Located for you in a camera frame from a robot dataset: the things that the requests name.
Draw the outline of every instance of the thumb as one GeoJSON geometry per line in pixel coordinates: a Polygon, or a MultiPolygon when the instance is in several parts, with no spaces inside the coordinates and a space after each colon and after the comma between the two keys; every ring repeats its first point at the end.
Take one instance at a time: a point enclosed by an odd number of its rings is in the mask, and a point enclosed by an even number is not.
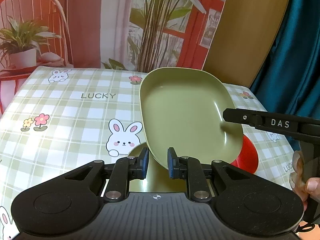
{"type": "Polygon", "coordinates": [[[310,178],[306,183],[306,192],[320,198],[320,178],[310,178]]]}

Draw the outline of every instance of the red bowl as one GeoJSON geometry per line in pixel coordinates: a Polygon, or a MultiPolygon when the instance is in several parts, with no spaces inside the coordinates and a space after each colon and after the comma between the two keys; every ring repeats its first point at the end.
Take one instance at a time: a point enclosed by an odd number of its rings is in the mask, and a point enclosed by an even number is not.
{"type": "Polygon", "coordinates": [[[236,160],[231,163],[233,166],[254,174],[258,168],[258,153],[250,139],[243,135],[242,149],[236,160]]]}

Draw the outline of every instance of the black cable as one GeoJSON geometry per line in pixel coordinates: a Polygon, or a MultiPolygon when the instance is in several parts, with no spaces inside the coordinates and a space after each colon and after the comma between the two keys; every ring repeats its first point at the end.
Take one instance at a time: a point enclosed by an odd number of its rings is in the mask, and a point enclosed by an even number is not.
{"type": "Polygon", "coordinates": [[[297,233],[306,233],[306,232],[310,232],[311,230],[313,230],[316,227],[315,224],[311,224],[311,223],[307,223],[304,226],[298,226],[297,228],[297,233]]]}

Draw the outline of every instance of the circular black motor cover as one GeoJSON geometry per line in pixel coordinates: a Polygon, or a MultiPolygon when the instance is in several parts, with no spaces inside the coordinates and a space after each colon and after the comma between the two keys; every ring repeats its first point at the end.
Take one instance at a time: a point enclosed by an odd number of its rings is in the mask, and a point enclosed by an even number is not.
{"type": "Polygon", "coordinates": [[[220,218],[238,232],[275,236],[298,225],[303,214],[300,198],[276,184],[234,185],[216,200],[220,218]]]}
{"type": "Polygon", "coordinates": [[[39,186],[13,200],[11,213],[19,231],[38,236],[63,235],[82,228],[98,213],[97,196],[77,183],[68,187],[51,185],[52,190],[39,186]]]}

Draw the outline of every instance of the bunny paw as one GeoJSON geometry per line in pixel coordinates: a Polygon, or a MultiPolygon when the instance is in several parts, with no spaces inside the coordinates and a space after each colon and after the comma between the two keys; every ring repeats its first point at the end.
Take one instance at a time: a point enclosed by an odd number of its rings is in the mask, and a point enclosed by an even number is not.
{"type": "Polygon", "coordinates": [[[116,151],[116,150],[110,150],[110,151],[109,151],[109,155],[110,155],[111,157],[118,157],[119,153],[118,153],[118,151],[116,151]]]}

